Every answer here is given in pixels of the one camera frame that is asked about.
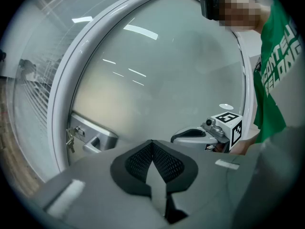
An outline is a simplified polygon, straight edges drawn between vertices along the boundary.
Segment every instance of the frosted glass panel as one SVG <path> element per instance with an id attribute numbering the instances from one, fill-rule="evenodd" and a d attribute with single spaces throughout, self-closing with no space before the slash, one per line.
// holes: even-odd
<path id="1" fill-rule="evenodd" d="M 121 20 L 92 55 L 73 111 L 119 136 L 118 145 L 169 141 L 244 109 L 244 74 L 237 39 L 201 15 L 196 0 L 152 0 Z"/>

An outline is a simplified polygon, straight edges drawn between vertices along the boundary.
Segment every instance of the hand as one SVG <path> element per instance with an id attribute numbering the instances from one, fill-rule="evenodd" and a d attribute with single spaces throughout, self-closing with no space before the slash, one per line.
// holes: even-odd
<path id="1" fill-rule="evenodd" d="M 231 149 L 230 154 L 245 155 L 249 146 L 247 140 L 241 140 Z"/>

